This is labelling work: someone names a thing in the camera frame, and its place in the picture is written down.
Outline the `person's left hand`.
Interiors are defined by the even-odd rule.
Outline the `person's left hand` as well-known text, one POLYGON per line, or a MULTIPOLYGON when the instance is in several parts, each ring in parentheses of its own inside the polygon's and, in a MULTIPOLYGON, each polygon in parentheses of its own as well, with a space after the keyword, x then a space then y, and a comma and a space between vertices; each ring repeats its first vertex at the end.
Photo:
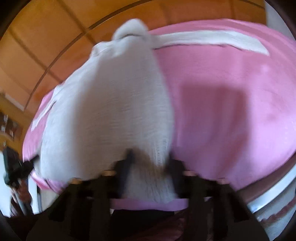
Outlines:
POLYGON ((11 190, 11 204, 10 204, 10 214, 11 217, 24 216, 23 211, 19 205, 19 200, 26 208, 27 214, 32 214, 32 196, 29 193, 28 181, 21 180, 20 185, 17 190, 11 190))

